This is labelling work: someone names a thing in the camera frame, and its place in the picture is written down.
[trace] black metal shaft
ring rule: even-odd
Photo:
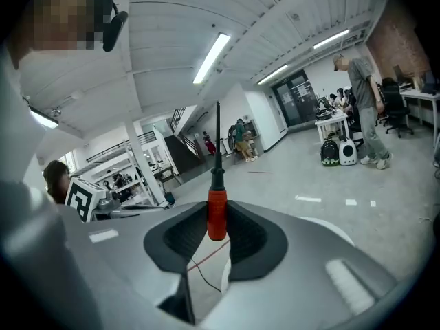
[[[212,183],[211,190],[225,190],[223,180],[223,173],[225,172],[221,166],[221,151],[220,151],[220,102],[217,102],[217,127],[215,133],[215,152],[214,168],[211,170]]]

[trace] brick wall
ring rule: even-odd
[[[400,0],[388,0],[384,13],[366,42],[382,78],[396,79],[393,67],[421,76],[430,69],[414,28],[416,21]]]

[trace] white shoe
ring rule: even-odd
[[[393,154],[390,153],[390,155],[386,159],[379,160],[376,167],[379,170],[384,170],[385,168],[388,168],[390,166],[391,160],[393,160]]]
[[[368,155],[360,160],[362,165],[377,164],[378,162],[379,160],[377,158],[371,159]]]

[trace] ceiling light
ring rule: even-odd
[[[34,116],[34,119],[40,122],[43,126],[49,127],[50,129],[58,127],[58,121],[50,118],[49,116],[45,115],[44,113],[38,111],[33,107],[29,107],[29,109],[32,116]]]
[[[335,39],[339,38],[340,36],[344,36],[348,32],[350,32],[350,30],[345,30],[345,31],[342,31],[341,33],[335,34],[334,36],[331,36],[330,38],[327,38],[326,40],[324,40],[324,41],[322,41],[322,42],[320,42],[318,44],[315,44],[313,46],[313,48],[314,49],[318,49],[319,47],[322,47],[324,44],[327,44],[327,43],[329,43],[331,41],[334,41]]]
[[[197,75],[192,83],[199,85],[203,82],[206,74],[208,73],[212,64],[215,62],[215,59],[218,57],[218,55],[221,53],[221,50],[223,50],[230,39],[230,36],[220,33],[211,50],[208,52],[205,61],[201,64],[200,70],[197,72]]]
[[[281,66],[279,69],[276,69],[275,71],[273,71],[269,76],[263,78],[260,82],[258,82],[258,84],[262,85],[264,82],[268,81],[270,78],[272,78],[276,74],[279,74],[280,72],[282,72],[284,69],[287,69],[287,68],[288,68],[287,65]]]

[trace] double door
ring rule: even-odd
[[[272,87],[287,126],[315,120],[318,102],[304,71],[285,78]]]

